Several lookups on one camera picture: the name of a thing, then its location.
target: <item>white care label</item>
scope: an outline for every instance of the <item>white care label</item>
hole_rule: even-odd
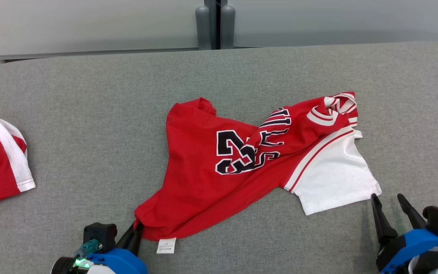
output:
[[[175,240],[172,239],[161,239],[158,242],[157,254],[173,254],[175,252]]]

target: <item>gray fabric surface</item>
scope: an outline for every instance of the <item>gray fabric surface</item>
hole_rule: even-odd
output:
[[[167,167],[165,117],[209,99],[217,114],[259,125],[274,108],[357,92],[357,142],[384,193],[384,212],[410,229],[397,193],[438,205],[438,42],[58,57],[0,65],[0,118],[28,142],[36,189],[0,201],[0,273],[46,273],[92,222],[120,236]],[[154,274],[374,273],[369,201],[306,217],[276,189],[243,212],[140,258]]]

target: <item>teal connector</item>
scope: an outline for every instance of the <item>teal connector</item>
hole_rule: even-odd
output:
[[[80,248],[73,253],[73,255],[75,258],[85,258],[101,248],[102,245],[99,244],[99,241],[97,241],[96,239],[92,239],[87,243],[81,245]]]

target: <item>striped trim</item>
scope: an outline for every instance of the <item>striped trim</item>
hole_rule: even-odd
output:
[[[307,155],[299,162],[294,172],[292,173],[292,176],[290,176],[290,179],[283,188],[287,191],[293,192],[295,186],[297,186],[307,166],[320,153],[320,151],[322,151],[323,148],[325,148],[335,140],[351,134],[354,134],[354,130],[350,126],[347,126],[327,135],[324,139],[321,140],[321,142],[315,145],[311,149],[311,151],[309,151],[309,153],[307,153]]]

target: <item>cabinet door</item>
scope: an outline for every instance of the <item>cabinet door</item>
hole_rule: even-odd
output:
[[[0,56],[196,48],[203,0],[0,0]]]
[[[228,0],[235,46],[438,40],[434,0]]]

